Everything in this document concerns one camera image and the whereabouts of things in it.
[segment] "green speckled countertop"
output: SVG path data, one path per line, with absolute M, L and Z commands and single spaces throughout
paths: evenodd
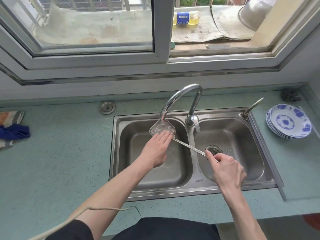
M 202 96 L 201 109 L 235 108 L 265 100 L 253 114 L 284 182 L 288 201 L 278 189 L 244 192 L 253 215 L 271 218 L 320 212 L 320 139 L 286 140 L 265 124 L 267 110 L 282 103 L 279 91 Z M 28 239 L 64 221 L 87 197 L 108 181 L 113 117 L 158 113 L 167 99 L 117 101 L 110 115 L 100 103 L 1 108 L 26 111 L 22 124 L 32 136 L 0 150 L 0 232 L 2 239 Z M 188 110 L 193 97 L 171 108 Z M 302 106 L 314 125 L 320 121 L 306 101 Z M 177 217 L 207 223 L 231 222 L 221 194 L 125 203 L 142 217 Z M 118 213 L 105 235 L 116 234 L 140 219 L 135 208 Z

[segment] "cord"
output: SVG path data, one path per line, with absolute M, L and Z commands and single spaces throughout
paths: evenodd
M 99 211 L 99 210 L 126 211 L 126 210 L 129 210 L 129 208 L 118 209 L 118 208 L 112 208 L 112 207 L 106 207 L 106 208 L 87 207 L 83 211 L 81 211 L 79 214 L 77 214 L 76 216 L 66 220 L 65 222 L 62 222 L 58 226 L 55 226 L 55 227 L 51 228 L 50 230 L 48 230 L 48 231 L 46 231 L 44 233 L 39 234 L 38 236 L 30 238 L 29 240 L 41 240 L 41 239 L 46 238 L 47 236 L 53 234 L 54 232 L 58 231 L 59 229 L 63 228 L 64 226 L 68 225 L 70 222 L 72 222 L 74 219 L 76 219 L 78 216 L 80 216 L 86 210 L 92 210 L 92 211 Z

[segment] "metal pot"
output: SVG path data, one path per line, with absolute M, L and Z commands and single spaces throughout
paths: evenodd
M 277 0 L 249 0 L 239 12 L 239 20 L 248 28 L 257 31 Z

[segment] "double basin sink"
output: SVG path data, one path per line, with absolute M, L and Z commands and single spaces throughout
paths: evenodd
M 283 184 L 265 142 L 247 108 L 195 111 L 200 131 L 188 126 L 188 112 L 169 112 L 166 119 L 175 127 L 175 138 L 201 151 L 224 153 L 237 160 L 247 173 L 242 190 L 275 188 Z M 128 167 L 151 138 L 149 129 L 159 114 L 114 117 L 109 179 Z M 130 194 L 127 201 L 220 193 L 205 156 L 171 141 L 167 160 L 153 168 Z

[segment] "dish rag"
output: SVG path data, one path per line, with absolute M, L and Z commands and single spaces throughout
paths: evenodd
M 13 146 L 14 139 L 30 137 L 29 128 L 19 125 L 23 116 L 23 111 L 0 112 L 0 148 Z

